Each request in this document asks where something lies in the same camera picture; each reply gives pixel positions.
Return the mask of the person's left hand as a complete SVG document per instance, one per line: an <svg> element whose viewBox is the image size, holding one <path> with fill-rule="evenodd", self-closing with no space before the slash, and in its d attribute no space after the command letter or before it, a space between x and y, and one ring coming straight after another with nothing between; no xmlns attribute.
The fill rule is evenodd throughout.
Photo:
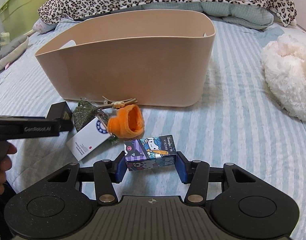
<svg viewBox="0 0 306 240"><path fill-rule="evenodd" d="M9 145L7 155L0 162L0 194L3 194L5 188L4 183L6 182L6 171L12 168L12 161L9 157L10 154L16 154L17 149L13 144Z"/></svg>

